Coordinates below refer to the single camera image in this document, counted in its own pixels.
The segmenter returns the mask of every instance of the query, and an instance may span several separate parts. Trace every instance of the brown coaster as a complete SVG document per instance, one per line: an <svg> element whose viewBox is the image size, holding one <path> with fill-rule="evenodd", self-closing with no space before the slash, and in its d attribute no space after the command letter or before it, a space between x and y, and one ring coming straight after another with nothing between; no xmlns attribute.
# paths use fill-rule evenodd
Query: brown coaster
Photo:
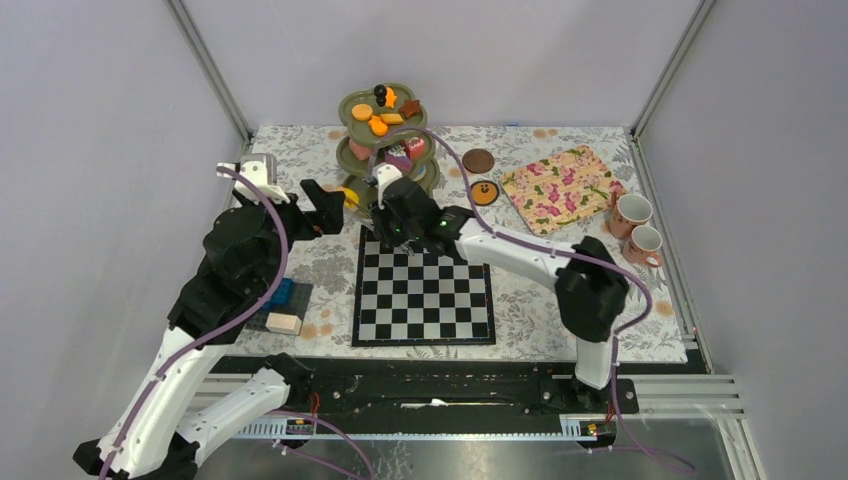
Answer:
<svg viewBox="0 0 848 480"><path fill-rule="evenodd" d="M486 173L495 166L495 157L488 150L474 148L465 152L462 164L471 173Z"/></svg>
<svg viewBox="0 0 848 480"><path fill-rule="evenodd" d="M474 203L481 207L495 203L499 196L501 196L501 191L495 182L480 180L471 184L471 198Z"/></svg>

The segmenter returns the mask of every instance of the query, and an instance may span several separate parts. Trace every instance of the beige block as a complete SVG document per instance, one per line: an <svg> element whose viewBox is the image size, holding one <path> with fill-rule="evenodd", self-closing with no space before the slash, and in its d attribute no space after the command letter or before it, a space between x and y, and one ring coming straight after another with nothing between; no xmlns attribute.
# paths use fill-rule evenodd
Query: beige block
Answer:
<svg viewBox="0 0 848 480"><path fill-rule="evenodd" d="M294 315L285 315L273 312L268 315L268 320L265 322L265 326L268 330L285 335L300 334L300 327L302 325L303 322Z"/></svg>

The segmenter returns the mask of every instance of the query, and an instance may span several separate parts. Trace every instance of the floral tray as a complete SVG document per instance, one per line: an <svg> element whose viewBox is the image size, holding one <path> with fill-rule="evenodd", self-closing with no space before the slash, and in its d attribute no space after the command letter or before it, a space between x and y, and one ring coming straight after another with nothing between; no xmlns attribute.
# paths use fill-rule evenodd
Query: floral tray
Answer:
<svg viewBox="0 0 848 480"><path fill-rule="evenodd" d="M610 193L625 193L621 182L586 145L554 153L500 179L518 214L536 235L553 231L609 208Z"/></svg>

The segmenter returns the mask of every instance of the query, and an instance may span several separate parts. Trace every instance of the pink mug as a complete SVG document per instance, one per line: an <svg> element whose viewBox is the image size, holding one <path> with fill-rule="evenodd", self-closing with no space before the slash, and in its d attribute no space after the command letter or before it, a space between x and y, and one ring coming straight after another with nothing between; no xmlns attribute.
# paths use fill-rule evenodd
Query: pink mug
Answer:
<svg viewBox="0 0 848 480"><path fill-rule="evenodd" d="M610 197L611 214L609 229L613 237L627 238L639 225L648 223L654 214L654 207L645 197L635 193L619 196L616 191Z"/></svg>
<svg viewBox="0 0 848 480"><path fill-rule="evenodd" d="M630 232L630 237L621 248L624 259L646 267L662 267L662 257L657 253L662 247L662 236L656 228L639 225Z"/></svg>

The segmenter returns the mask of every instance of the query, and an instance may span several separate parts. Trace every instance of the white wall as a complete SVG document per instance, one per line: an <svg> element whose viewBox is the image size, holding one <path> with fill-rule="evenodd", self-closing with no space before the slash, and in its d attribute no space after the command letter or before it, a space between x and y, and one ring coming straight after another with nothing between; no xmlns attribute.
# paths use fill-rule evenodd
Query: white wall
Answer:
<svg viewBox="0 0 848 480"><path fill-rule="evenodd" d="M397 81L431 123L631 125L697 0L186 1L248 122Z"/></svg>
<svg viewBox="0 0 848 480"><path fill-rule="evenodd" d="M129 402L239 140L164 2L0 8L0 477L74 479Z"/></svg>
<svg viewBox="0 0 848 480"><path fill-rule="evenodd" d="M719 2L644 138L770 479L844 478L848 3Z"/></svg>

